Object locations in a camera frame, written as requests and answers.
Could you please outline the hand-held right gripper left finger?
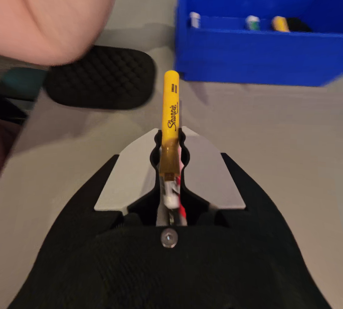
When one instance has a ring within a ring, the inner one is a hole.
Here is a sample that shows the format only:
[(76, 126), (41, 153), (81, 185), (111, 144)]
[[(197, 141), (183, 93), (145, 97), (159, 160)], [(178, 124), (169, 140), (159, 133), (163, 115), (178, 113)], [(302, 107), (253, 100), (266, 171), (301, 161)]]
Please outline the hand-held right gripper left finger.
[(122, 150), (94, 206), (95, 211), (127, 212), (131, 204), (153, 190), (156, 171), (150, 155), (156, 147), (157, 133), (154, 128)]

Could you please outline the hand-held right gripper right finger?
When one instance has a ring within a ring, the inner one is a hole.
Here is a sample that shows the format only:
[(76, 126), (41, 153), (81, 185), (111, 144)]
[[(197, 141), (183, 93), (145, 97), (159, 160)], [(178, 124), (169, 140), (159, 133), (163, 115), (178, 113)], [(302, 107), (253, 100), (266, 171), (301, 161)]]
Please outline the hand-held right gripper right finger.
[(185, 156), (181, 200), (185, 209), (244, 210), (246, 204), (219, 149), (186, 126), (182, 133)]

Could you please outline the red dry erase marker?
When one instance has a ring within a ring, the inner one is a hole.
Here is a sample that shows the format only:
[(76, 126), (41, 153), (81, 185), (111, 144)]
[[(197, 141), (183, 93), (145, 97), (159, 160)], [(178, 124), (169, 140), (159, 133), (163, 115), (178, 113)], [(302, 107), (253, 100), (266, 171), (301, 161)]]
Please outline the red dry erase marker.
[(181, 171), (184, 167), (182, 160), (182, 149), (181, 146), (178, 146), (178, 157), (179, 157), (179, 172), (180, 174), (175, 178), (175, 182), (177, 184), (177, 191), (178, 191), (178, 200), (179, 200), (179, 208), (178, 208), (178, 214), (179, 214), (179, 220), (181, 226), (187, 226), (187, 215), (186, 210), (184, 206), (181, 203)]

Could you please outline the black dry erase marker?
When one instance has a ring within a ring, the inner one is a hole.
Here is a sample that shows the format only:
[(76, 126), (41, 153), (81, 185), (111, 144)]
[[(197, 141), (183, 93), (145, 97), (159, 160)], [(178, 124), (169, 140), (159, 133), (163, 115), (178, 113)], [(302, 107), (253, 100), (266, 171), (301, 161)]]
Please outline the black dry erase marker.
[(161, 200), (159, 218), (163, 225), (178, 226), (179, 218), (179, 193), (176, 180), (169, 181), (161, 177)]

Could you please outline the person's left forearm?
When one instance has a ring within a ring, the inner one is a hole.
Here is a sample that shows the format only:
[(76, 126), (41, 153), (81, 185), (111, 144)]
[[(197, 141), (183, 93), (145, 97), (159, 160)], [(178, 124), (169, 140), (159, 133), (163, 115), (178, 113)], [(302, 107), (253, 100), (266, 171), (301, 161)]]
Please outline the person's left forearm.
[(55, 66), (81, 57), (104, 29), (115, 0), (0, 0), (0, 54)]

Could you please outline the black quilted pad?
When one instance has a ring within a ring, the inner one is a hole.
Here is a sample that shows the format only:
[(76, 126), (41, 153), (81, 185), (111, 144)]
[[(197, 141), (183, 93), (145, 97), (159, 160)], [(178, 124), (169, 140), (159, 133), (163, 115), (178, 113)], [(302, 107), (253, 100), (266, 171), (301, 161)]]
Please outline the black quilted pad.
[(156, 65), (138, 50), (93, 46), (83, 58), (51, 67), (44, 90), (54, 102), (85, 109), (131, 110), (149, 101)]

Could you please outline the blue plastic bin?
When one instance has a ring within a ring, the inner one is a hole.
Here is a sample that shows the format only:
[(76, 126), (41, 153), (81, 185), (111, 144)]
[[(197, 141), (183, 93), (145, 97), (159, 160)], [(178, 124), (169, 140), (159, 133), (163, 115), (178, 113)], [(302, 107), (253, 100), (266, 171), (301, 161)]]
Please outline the blue plastic bin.
[[(260, 31), (245, 29), (249, 15)], [(272, 30), (275, 16), (290, 32)], [(342, 76), (342, 55), (342, 0), (177, 0), (175, 69), (185, 80), (320, 87)]]

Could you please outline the teal chair part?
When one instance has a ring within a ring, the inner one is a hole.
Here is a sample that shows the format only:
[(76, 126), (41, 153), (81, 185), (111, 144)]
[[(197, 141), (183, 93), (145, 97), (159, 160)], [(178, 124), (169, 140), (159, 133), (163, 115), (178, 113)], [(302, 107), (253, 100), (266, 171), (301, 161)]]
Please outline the teal chair part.
[(15, 67), (1, 75), (0, 94), (4, 98), (33, 102), (36, 100), (48, 71)]

